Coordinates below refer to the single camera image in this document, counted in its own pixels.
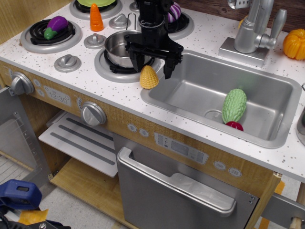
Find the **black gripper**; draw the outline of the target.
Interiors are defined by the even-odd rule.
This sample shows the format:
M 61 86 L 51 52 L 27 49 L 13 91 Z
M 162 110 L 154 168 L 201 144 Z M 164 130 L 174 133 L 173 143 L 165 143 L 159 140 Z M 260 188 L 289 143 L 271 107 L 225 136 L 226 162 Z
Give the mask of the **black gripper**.
M 139 33 L 128 33 L 126 50 L 130 55 L 133 68 L 140 72 L 144 66 L 145 57 L 165 60 L 163 73 L 165 79 L 170 79 L 177 64 L 182 60 L 183 46 L 169 38 L 166 23 L 139 22 Z

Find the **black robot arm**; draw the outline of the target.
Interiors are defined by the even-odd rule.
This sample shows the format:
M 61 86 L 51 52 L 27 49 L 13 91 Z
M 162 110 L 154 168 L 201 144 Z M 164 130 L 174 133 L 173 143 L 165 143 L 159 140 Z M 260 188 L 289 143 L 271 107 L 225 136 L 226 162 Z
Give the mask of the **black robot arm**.
M 165 61 L 163 73 L 169 79 L 177 64 L 182 62 L 183 46 L 168 36 L 168 12 L 173 5 L 171 0 L 138 0 L 140 16 L 138 22 L 141 32 L 127 34 L 126 50 L 133 67 L 140 72 L 144 66 L 144 57 Z

